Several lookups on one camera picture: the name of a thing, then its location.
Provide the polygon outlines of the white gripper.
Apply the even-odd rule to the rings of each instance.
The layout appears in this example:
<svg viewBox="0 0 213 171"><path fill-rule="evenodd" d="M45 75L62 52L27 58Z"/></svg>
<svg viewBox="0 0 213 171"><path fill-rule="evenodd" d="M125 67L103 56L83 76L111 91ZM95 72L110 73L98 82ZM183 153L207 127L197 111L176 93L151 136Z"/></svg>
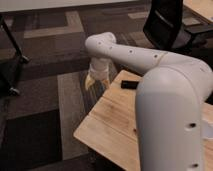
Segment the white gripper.
<svg viewBox="0 0 213 171"><path fill-rule="evenodd" d="M89 66L89 75L85 79L85 89L88 90L95 80L102 81L106 89L110 87L109 60L105 58L92 58Z"/></svg>

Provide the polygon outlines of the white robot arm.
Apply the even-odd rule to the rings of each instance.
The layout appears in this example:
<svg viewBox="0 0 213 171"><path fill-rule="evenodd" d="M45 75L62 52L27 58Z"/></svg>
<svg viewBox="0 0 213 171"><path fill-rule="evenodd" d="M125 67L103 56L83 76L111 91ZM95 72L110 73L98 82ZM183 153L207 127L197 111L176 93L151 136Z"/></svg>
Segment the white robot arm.
<svg viewBox="0 0 213 171"><path fill-rule="evenodd" d="M85 86L105 82L110 60L143 76L135 97L136 130L142 171L204 171L202 119L213 93L213 70L179 53L119 44L111 32L89 36Z"/></svg>

